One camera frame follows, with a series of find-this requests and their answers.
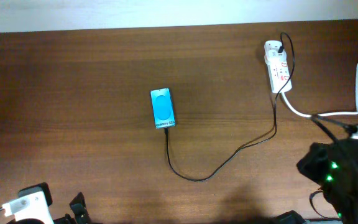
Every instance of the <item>white power strip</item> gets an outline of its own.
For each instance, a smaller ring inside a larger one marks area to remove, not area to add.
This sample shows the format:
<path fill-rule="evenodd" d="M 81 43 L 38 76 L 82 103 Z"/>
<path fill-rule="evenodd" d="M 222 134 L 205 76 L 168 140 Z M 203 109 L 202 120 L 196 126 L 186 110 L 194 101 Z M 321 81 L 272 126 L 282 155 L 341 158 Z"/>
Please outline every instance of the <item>white power strip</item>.
<path fill-rule="evenodd" d="M 277 40 L 269 40 L 265 43 L 265 62 L 267 64 L 268 76 L 273 93 L 278 93 L 290 78 L 288 71 L 287 53 L 285 50 L 279 53 L 282 43 Z M 281 93 L 292 89 L 291 80 L 281 90 Z"/>

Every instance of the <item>white wire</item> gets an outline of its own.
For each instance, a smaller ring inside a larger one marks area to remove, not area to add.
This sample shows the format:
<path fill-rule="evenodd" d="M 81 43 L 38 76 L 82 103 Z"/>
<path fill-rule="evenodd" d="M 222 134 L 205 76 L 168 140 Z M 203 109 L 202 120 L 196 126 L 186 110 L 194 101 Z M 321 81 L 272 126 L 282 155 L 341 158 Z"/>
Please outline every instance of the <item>white wire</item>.
<path fill-rule="evenodd" d="M 302 116 L 304 118 L 310 118 L 311 117 L 311 114 L 301 113 L 301 112 L 297 111 L 294 107 L 292 107 L 292 105 L 288 101 L 287 97 L 285 96 L 285 93 L 281 93 L 281 96 L 282 96 L 285 104 L 288 106 L 288 108 L 292 112 L 294 112 L 296 115 Z M 356 98 L 356 111 L 330 112 L 330 113 L 321 113 L 319 115 L 320 116 L 335 116 L 335 115 L 357 115 L 358 114 L 358 63 L 357 63 L 357 66 L 356 66 L 356 93 L 355 93 L 355 98 Z"/>

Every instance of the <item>charging cable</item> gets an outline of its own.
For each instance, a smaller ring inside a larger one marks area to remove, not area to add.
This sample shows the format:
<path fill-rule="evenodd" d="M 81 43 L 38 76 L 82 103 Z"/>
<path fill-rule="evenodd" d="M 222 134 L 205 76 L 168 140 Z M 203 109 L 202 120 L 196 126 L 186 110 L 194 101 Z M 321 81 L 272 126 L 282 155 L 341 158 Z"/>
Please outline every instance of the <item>charging cable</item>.
<path fill-rule="evenodd" d="M 356 66 L 356 111 L 340 111 L 340 112 L 330 112 L 330 113 L 321 113 L 318 114 L 319 116 L 336 116 L 336 115 L 357 115 L 358 114 L 358 63 Z M 311 114 L 304 114 L 299 111 L 297 111 L 294 107 L 292 107 L 291 103 L 288 101 L 287 97 L 285 96 L 285 93 L 281 93 L 281 96 L 285 102 L 285 104 L 288 106 L 288 108 L 294 112 L 296 115 L 304 117 L 304 118 L 310 118 Z"/>
<path fill-rule="evenodd" d="M 281 43 L 283 45 L 283 48 L 284 48 L 284 42 L 283 42 L 283 36 L 286 36 L 288 37 L 288 40 L 290 41 L 290 44 L 291 44 L 291 52 L 292 52 L 292 70 L 291 70 L 291 73 L 290 73 L 290 76 L 288 78 L 288 80 L 284 83 L 284 85 L 281 87 L 281 89 L 277 92 L 275 98 L 274 98 L 274 104 L 273 104 L 273 129 L 271 129 L 270 131 L 266 132 L 265 134 L 261 135 L 261 137 L 253 140 L 253 141 L 250 141 L 250 142 L 247 142 L 243 145 L 241 145 L 240 147 L 238 147 L 231 156 L 229 156 L 229 158 L 227 158 L 220 166 L 218 166 L 218 168 L 216 168 L 209 176 L 207 177 L 204 177 L 204 178 L 201 178 L 201 179 L 194 179 L 194 178 L 190 178 L 190 177 L 185 177 L 184 175 L 181 175 L 179 174 L 172 166 L 172 163 L 171 163 L 171 160 L 170 160 L 170 156 L 169 156 L 169 149 L 168 149 L 168 141 L 169 141 L 169 137 L 168 137 L 168 128 L 164 128 L 164 133 L 165 133 L 165 143 L 166 143 L 166 150 L 167 150 L 167 159 L 168 159 L 168 164 L 171 168 L 171 170 L 179 177 L 181 177 L 182 179 L 185 179 L 185 180 L 189 180 L 189 181 L 192 181 L 192 182 L 203 182 L 203 181 L 206 181 L 206 180 L 209 180 L 210 178 L 212 178 L 213 176 L 215 176 L 215 174 L 218 173 L 218 171 L 220 169 L 222 169 L 222 167 L 224 167 L 228 162 L 230 162 L 238 153 L 240 153 L 243 149 L 246 149 L 246 148 L 249 148 L 249 147 L 252 147 L 252 146 L 256 146 L 256 145 L 259 145 L 259 144 L 262 144 L 264 142 L 267 142 L 269 140 L 271 140 L 272 138 L 274 138 L 274 136 L 276 136 L 277 134 L 277 99 L 278 99 L 278 96 L 280 95 L 280 92 L 285 88 L 285 86 L 288 84 L 288 82 L 291 80 L 292 78 L 292 75 L 293 75 L 293 72 L 294 72 L 294 69 L 295 69 L 295 51 L 293 49 L 293 44 L 292 44 L 292 40 L 291 40 L 291 37 L 287 34 L 287 33 L 284 33 L 282 32 L 280 34 L 280 40 L 281 40 Z M 258 142 L 255 142 L 257 141 L 258 139 L 270 134 L 272 131 L 274 130 L 273 134 L 271 136 L 269 136 L 268 138 L 265 138 L 264 140 L 261 140 L 261 141 L 258 141 Z"/>

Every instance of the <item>wood grain surface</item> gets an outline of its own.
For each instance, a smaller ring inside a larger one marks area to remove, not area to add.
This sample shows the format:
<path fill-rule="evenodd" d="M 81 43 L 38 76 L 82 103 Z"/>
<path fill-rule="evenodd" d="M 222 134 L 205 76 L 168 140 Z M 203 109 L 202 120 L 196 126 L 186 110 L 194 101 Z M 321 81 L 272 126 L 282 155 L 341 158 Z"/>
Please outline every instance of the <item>wood grain surface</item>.
<path fill-rule="evenodd" d="M 149 92 L 170 88 L 172 161 L 194 178 L 270 130 L 263 46 L 281 31 L 295 47 L 292 105 L 354 110 L 358 21 L 0 34 L 0 206 L 47 182 L 54 218 L 71 213 L 80 191 L 103 223 L 246 221 L 289 210 L 318 218 L 308 202 L 318 186 L 295 165 L 311 143 L 330 140 L 282 101 L 277 135 L 207 182 L 173 174 L 154 127 Z M 358 123 L 358 115 L 337 119 Z M 322 198 L 316 206 L 335 215 Z"/>

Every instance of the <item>extension cord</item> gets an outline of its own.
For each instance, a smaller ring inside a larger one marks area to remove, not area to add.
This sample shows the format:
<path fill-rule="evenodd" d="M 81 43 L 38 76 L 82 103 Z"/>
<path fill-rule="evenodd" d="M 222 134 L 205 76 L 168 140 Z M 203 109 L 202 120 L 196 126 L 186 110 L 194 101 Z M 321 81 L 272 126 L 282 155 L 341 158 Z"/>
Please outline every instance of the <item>extension cord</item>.
<path fill-rule="evenodd" d="M 285 85 L 290 78 L 288 71 L 287 53 L 285 50 L 279 53 L 282 43 L 277 40 L 269 40 L 265 43 L 265 62 L 267 64 L 268 77 L 273 93 L 278 91 Z M 292 89 L 291 80 L 281 90 L 281 93 Z"/>

